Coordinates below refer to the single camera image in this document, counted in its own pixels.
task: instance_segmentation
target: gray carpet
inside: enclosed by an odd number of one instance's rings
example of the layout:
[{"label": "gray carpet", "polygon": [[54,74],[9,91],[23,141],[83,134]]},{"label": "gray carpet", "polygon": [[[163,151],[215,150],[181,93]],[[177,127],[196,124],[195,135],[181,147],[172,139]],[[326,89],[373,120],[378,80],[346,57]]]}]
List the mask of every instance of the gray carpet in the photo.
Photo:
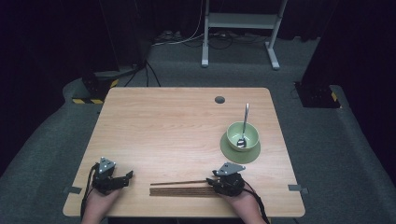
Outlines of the gray carpet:
[{"label": "gray carpet", "polygon": [[[318,41],[275,44],[280,70],[271,68],[257,44],[209,50],[202,68],[201,48],[182,44],[153,47],[148,62],[163,87],[265,87],[272,94],[291,163],[303,194],[307,223],[396,223],[396,190],[348,107],[342,88],[332,86],[342,108],[304,108],[293,82],[301,80]],[[212,40],[213,46],[224,46]],[[150,87],[157,86],[148,70]],[[124,86],[130,77],[122,77]],[[0,181],[0,223],[79,223],[63,215],[67,194],[89,143],[101,105],[74,105],[80,80],[64,87],[66,103],[25,143]],[[144,87],[146,70],[128,86]],[[295,223],[274,218],[274,224]]]}]

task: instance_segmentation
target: yellow and black striped tape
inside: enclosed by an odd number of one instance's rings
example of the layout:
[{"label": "yellow and black striped tape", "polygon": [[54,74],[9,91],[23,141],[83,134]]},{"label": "yellow and black striped tape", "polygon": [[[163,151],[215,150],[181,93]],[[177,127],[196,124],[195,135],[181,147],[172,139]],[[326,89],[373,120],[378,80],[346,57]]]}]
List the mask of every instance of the yellow and black striped tape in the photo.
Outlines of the yellow and black striped tape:
[{"label": "yellow and black striped tape", "polygon": [[332,91],[332,99],[335,101],[335,102],[337,102],[337,96],[335,95],[335,93]]},{"label": "yellow and black striped tape", "polygon": [[101,99],[73,98],[73,103],[75,103],[77,105],[86,105],[86,104],[101,105],[103,102],[104,102],[104,100],[101,100]]},{"label": "yellow and black striped tape", "polygon": [[[111,82],[109,88],[116,87],[117,84],[119,84],[119,80],[116,79]],[[73,98],[73,103],[77,105],[86,105],[86,104],[95,104],[95,105],[101,105],[102,103],[105,102],[105,99],[94,99],[94,98]]]}]

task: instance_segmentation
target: chopsticks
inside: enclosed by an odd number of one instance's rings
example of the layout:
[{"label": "chopsticks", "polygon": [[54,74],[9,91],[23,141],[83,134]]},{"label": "chopsticks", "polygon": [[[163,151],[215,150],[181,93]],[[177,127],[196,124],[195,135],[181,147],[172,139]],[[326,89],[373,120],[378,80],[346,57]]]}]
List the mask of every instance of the chopsticks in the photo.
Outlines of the chopsticks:
[{"label": "chopsticks", "polygon": [[192,181],[179,181],[179,182],[163,182],[163,183],[154,183],[150,184],[151,186],[156,185],[177,185],[177,184],[197,184],[197,183],[206,183],[206,180],[192,180]]},{"label": "chopsticks", "polygon": [[[153,183],[151,186],[206,183],[206,180]],[[150,196],[165,197],[218,197],[212,187],[150,188]]]},{"label": "chopsticks", "polygon": [[149,196],[167,197],[217,197],[212,187],[188,187],[188,188],[153,188],[149,190]]}]

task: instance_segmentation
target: metal spoon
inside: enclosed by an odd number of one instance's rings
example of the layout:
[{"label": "metal spoon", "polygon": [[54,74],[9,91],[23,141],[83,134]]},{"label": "metal spoon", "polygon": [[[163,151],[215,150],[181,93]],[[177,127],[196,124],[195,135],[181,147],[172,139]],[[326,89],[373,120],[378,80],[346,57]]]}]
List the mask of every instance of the metal spoon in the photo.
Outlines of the metal spoon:
[{"label": "metal spoon", "polygon": [[247,140],[245,139],[245,129],[247,127],[247,119],[248,119],[248,104],[245,109],[244,129],[242,130],[242,137],[239,138],[238,142],[236,143],[236,145],[238,147],[246,147],[247,146]]}]

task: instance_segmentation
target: dark background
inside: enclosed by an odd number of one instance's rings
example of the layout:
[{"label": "dark background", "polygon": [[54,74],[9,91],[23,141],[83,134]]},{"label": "dark background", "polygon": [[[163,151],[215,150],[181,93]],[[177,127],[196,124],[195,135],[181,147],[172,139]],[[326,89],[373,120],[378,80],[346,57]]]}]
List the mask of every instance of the dark background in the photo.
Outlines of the dark background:
[{"label": "dark background", "polygon": [[[157,35],[163,30],[179,30],[184,36],[193,34],[198,24],[200,1],[146,2],[152,4],[154,20],[151,25]],[[213,0],[211,8],[222,12],[276,13],[280,3],[226,2]],[[289,1],[278,37],[300,36],[305,41],[321,36],[304,83],[313,86],[336,84],[343,88],[362,131],[395,182],[396,106],[392,88],[395,71],[395,44],[392,42],[395,26],[392,23],[396,21],[392,10],[395,4],[385,0],[340,1],[337,6],[337,2]],[[84,3],[71,0],[1,2],[2,173],[30,134],[64,103],[64,85],[92,74],[87,43],[99,52],[111,49],[99,5],[99,1],[93,0]],[[203,17],[200,20],[197,34],[203,31]],[[268,34],[268,31],[254,32]]]}]

